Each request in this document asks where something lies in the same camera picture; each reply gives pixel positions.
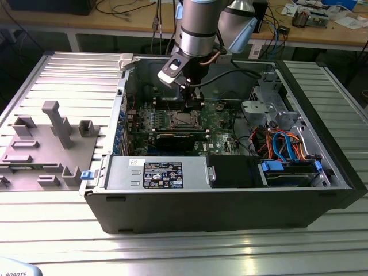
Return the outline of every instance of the blue object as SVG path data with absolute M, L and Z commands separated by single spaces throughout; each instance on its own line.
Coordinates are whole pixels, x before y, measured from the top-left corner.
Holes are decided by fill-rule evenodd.
M 182 4 L 178 4 L 177 6 L 177 12 L 175 13 L 176 19 L 182 19 L 183 18 L 183 6 Z
M 264 161 L 262 163 L 263 171 L 283 171 L 283 165 L 280 161 Z
M 121 137 L 121 130 L 119 129 L 116 130 L 115 137 L 118 137 L 118 138 Z
M 124 118 L 125 114 L 124 114 L 124 111 L 120 111 L 119 112 L 119 120 L 122 120 Z
M 285 134 L 285 133 L 282 133 L 282 132 L 278 132 L 274 135 L 274 137 L 272 138 L 272 149 L 274 150 L 275 154 L 280 157 L 282 159 L 282 161 L 286 162 L 286 159 L 285 157 L 283 157 L 281 154 L 278 153 L 278 150 L 277 150 L 277 147 L 276 147 L 276 140 L 277 140 L 277 137 L 280 136 L 280 135 L 284 135 L 285 137 L 285 141 L 286 141 L 286 147 L 288 148 L 287 151 L 289 153 L 289 157 L 291 160 L 296 160 L 297 157 L 295 156 L 293 150 L 292 150 L 292 144 L 290 142 L 290 139 L 289 137 Z
M 252 20 L 244 27 L 244 29 L 239 33 L 239 35 L 234 39 L 233 43 L 229 47 L 229 51 L 232 53 L 242 53 L 245 46 L 248 44 L 251 35 L 253 34 L 255 25 L 257 24 L 257 19 L 252 18 Z
M 0 257 L 0 275 L 12 276 L 42 276 L 41 270 L 29 263 L 22 263 L 18 260 Z
M 113 146 L 113 152 L 114 154 L 119 154 L 119 149 L 117 148 L 116 145 Z
M 353 10 L 357 2 L 357 0 L 322 0 L 324 5 L 340 5 L 349 10 Z
M 271 58 L 274 56 L 275 51 L 276 51 L 276 49 L 277 49 L 278 32 L 277 32 L 276 27 L 275 27 L 275 25 L 274 25 L 274 24 L 272 24 L 272 23 L 269 23 L 269 24 L 270 24 L 270 25 L 272 26 L 272 28 L 274 29 L 275 37 L 276 37 L 276 39 L 275 39 L 275 47 L 274 47 L 274 49 L 272 50 L 271 55 L 270 55 L 270 58 L 269 58 L 269 59 L 271 59 Z
M 322 171 L 322 164 L 319 161 L 315 161 L 315 165 L 318 171 Z
M 80 176 L 81 180 L 93 180 L 94 179 L 94 171 L 82 171 L 82 175 Z

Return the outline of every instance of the green circuit board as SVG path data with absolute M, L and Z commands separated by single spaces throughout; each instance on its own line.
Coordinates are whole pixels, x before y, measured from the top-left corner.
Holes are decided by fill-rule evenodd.
M 180 110 L 155 110 L 151 104 L 145 103 L 139 108 L 135 118 L 135 126 L 130 131 L 133 151 L 137 156 L 205 156 L 207 154 L 239 154 L 239 148 L 234 143 L 232 133 L 233 109 L 216 110 L 218 102 L 206 102 L 200 111 L 191 112 L 190 116 L 182 114 Z M 192 151 L 160 152 L 155 148 L 154 139 L 159 133 L 180 133 L 195 136 Z

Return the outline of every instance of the gray plastic part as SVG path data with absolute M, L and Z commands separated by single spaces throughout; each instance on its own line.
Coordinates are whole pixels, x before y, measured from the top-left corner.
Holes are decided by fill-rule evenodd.
M 4 186 L 4 187 L 8 187 L 10 181 L 4 177 L 3 175 L 0 175 L 0 185 Z
M 98 134 L 91 120 L 81 120 L 78 128 L 82 137 L 95 137 Z
M 55 175 L 39 175 L 37 182 L 41 186 L 59 186 L 60 181 Z
M 65 126 L 66 130 L 68 130 L 68 134 L 69 134 L 69 136 L 70 136 L 70 134 L 71 134 L 71 132 L 72 132 L 73 128 L 70 126 L 70 124 L 69 124 L 69 121 L 68 121 L 68 118 L 67 118 L 67 117 L 62 117 L 62 119 L 63 119 L 63 124 L 64 124 L 64 126 Z M 57 136 L 58 134 L 55 132 L 55 129 L 53 128 L 53 126 L 51 126 L 50 128 L 51 128 L 51 130 L 52 130 L 52 133 L 53 133 L 55 136 Z
M 65 167 L 62 173 L 62 178 L 68 186 L 80 186 L 82 172 L 78 166 L 76 166 L 74 173 L 71 174 L 68 167 Z
M 19 116 L 13 124 L 13 128 L 20 139 L 31 139 L 32 134 L 29 128 L 37 128 L 32 118 L 29 116 Z
M 0 174 L 12 174 L 13 170 L 9 166 L 0 166 Z
M 65 166 L 74 170 L 76 166 L 81 171 L 90 168 L 91 159 L 96 145 L 97 137 L 82 138 L 78 130 L 78 125 L 72 125 L 71 140 L 73 141 L 72 149 L 64 149 L 59 138 L 56 137 L 49 125 L 39 125 L 37 128 L 30 128 L 31 134 L 40 144 L 38 148 L 13 148 L 13 141 L 19 141 L 19 137 L 15 134 L 10 145 L 4 151 L 2 158 L 6 155 L 31 155 L 32 163 L 27 166 L 20 166 L 19 169 L 15 163 L 0 163 L 0 175 L 4 175 L 11 183 L 8 188 L 0 186 L 0 191 L 71 191 L 78 190 L 79 186 L 68 186 L 62 178 L 62 171 Z M 99 132 L 99 126 L 94 126 L 96 132 Z M 55 166 L 61 164 L 63 168 L 56 172 L 58 168 L 44 168 L 35 164 L 43 164 L 44 166 Z M 39 175 L 52 174 L 56 175 L 60 181 L 60 186 L 40 186 L 37 183 Z
M 61 173 L 64 169 L 63 165 L 61 163 L 57 163 L 57 164 L 50 164 L 47 166 L 43 166 L 43 169 L 45 170 L 46 173 Z
M 57 134 L 63 148 L 71 148 L 73 143 L 70 140 L 68 129 L 64 125 L 63 119 L 59 112 L 59 103 L 57 101 L 45 101 L 42 106 L 42 112 L 45 113 L 51 121 L 53 129 Z
M 35 140 L 22 140 L 12 142 L 11 146 L 13 148 L 38 148 L 40 144 Z
M 32 162 L 32 157 L 30 155 L 6 155 L 2 161 L 9 163 L 30 163 Z

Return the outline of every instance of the power supply label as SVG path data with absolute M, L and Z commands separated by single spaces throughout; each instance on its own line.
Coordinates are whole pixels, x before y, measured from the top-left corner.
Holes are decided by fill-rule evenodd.
M 145 189 L 183 188 L 183 168 L 181 162 L 144 163 L 143 187 Z

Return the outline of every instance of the wooden workbench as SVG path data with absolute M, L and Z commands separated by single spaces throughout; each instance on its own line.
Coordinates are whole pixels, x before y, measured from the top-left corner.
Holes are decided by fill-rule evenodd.
M 359 51 L 368 39 L 368 28 L 351 30 L 333 21 L 328 23 L 327 28 L 307 27 L 304 29 L 292 27 L 291 17 L 281 15 L 282 6 L 288 0 L 270 0 L 271 9 L 281 25 L 290 28 L 286 45 L 305 48 L 345 49 Z M 139 0 L 135 4 L 126 6 L 126 10 L 149 4 L 149 0 Z M 106 12 L 110 11 L 109 1 L 104 1 L 99 8 Z M 26 29 L 44 30 L 49 32 L 63 32 L 68 35 L 73 51 L 80 51 L 77 33 L 94 35 L 116 36 L 152 36 L 152 20 L 155 14 L 155 5 L 145 7 L 130 13 L 129 21 L 117 18 L 110 14 L 103 14 L 93 10 L 89 16 L 76 16 L 72 14 L 39 13 L 31 11 L 12 11 L 7 5 L 11 15 Z M 162 5 L 163 37 L 170 37 L 174 31 L 172 4 Z M 368 7 L 357 5 L 355 12 L 368 13 Z M 18 28 L 17 25 L 0 10 L 0 29 Z M 272 39 L 267 24 L 263 24 L 261 32 L 253 34 L 250 43 L 254 45 L 251 57 L 255 57 L 262 45 Z

